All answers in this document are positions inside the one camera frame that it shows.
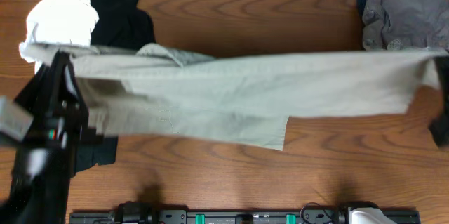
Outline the khaki green shorts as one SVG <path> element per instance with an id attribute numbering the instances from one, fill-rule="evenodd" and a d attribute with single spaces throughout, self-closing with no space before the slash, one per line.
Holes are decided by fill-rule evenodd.
<path id="1" fill-rule="evenodd" d="M 147 44 L 20 45 L 27 61 L 69 54 L 89 124 L 109 136 L 176 134 L 282 150 L 290 117 L 403 114 L 417 88 L 438 87 L 439 48 L 215 59 Z"/>

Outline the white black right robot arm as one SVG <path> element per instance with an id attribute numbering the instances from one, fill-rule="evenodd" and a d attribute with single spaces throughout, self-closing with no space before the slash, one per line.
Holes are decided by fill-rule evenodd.
<path id="1" fill-rule="evenodd" d="M 441 83 L 443 109 L 428 127 L 433 141 L 438 147 L 448 146 L 448 57 L 437 57 L 434 60 L 438 80 Z"/>

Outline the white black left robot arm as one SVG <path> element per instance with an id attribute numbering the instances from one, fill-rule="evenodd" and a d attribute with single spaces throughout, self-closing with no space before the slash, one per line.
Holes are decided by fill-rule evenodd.
<path id="1" fill-rule="evenodd" d="M 77 150 L 81 145 L 98 145 L 104 138 L 88 125 L 88 108 L 70 55 L 58 51 L 14 102 L 30 112 L 33 120 L 22 140 L 1 134 L 1 143 L 16 149 L 1 222 L 64 223 Z"/>

